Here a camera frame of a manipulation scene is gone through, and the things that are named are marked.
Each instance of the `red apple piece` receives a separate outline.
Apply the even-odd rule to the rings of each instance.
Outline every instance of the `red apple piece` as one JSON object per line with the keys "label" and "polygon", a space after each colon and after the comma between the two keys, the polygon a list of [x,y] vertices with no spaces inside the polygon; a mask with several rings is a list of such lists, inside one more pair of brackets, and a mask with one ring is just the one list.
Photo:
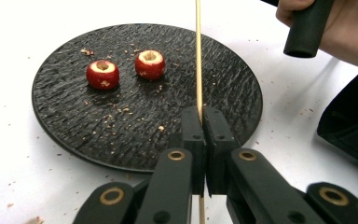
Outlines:
{"label": "red apple piece", "polygon": [[156,50],[145,50],[135,59],[135,72],[139,77],[149,80],[161,78],[165,71],[165,60]]}
{"label": "red apple piece", "polygon": [[119,71],[114,63],[99,60],[89,64],[86,78],[91,87],[97,90],[111,90],[118,85]]}

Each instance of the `food debris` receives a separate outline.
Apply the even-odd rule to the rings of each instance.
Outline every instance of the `food debris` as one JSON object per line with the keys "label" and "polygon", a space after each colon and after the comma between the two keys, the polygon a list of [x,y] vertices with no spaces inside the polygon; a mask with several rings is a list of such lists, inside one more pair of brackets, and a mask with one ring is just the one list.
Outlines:
{"label": "food debris", "polygon": [[86,55],[94,55],[94,51],[90,49],[81,49],[80,52],[86,54]]}
{"label": "food debris", "polygon": [[41,217],[36,217],[27,221],[25,224],[43,224],[44,222],[45,220],[43,220]]}

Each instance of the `white table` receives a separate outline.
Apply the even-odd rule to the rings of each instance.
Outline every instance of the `white table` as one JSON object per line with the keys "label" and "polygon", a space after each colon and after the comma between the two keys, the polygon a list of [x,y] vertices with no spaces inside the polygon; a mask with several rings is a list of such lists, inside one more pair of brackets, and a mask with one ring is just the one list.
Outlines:
{"label": "white table", "polygon": [[[195,1],[0,0],[0,223],[71,223],[96,188],[128,179],[71,156],[37,122],[31,88],[49,54],[106,26],[147,22],[195,31],[195,18]],[[358,197],[358,161],[316,135],[324,109],[358,67],[321,51],[312,59],[284,55],[288,28],[275,7],[257,0],[201,1],[201,31],[242,57],[260,83],[262,119],[245,147],[263,153],[295,188],[325,181]],[[130,182],[142,178],[131,175]],[[205,200],[207,223],[232,223],[224,196]]]}

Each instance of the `textured black plate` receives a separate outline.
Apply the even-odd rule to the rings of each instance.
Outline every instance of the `textured black plate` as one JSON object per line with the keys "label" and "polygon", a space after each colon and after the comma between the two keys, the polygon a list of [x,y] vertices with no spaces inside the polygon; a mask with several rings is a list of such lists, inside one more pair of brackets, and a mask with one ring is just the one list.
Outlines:
{"label": "textured black plate", "polygon": [[[225,114],[243,144],[261,117],[257,79],[232,50],[205,35],[201,40],[203,103]],[[163,79],[150,82],[135,75],[133,60],[144,49],[164,55]],[[96,91],[88,85],[86,67],[99,59],[118,66],[116,89]],[[49,136],[70,152],[117,169],[152,172],[169,134],[180,132],[182,109],[196,104],[195,80],[195,32],[159,24],[105,27],[48,56],[34,79],[34,112]]]}

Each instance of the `apple core hole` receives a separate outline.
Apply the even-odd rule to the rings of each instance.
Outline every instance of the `apple core hole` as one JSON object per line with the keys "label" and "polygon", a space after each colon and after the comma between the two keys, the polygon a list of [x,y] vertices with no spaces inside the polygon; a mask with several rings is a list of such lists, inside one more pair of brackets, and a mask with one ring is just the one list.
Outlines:
{"label": "apple core hole", "polygon": [[156,55],[153,53],[153,51],[148,51],[145,56],[144,56],[145,60],[147,61],[153,61],[156,59]]}
{"label": "apple core hole", "polygon": [[104,71],[109,67],[109,65],[106,62],[97,62],[97,67]]}

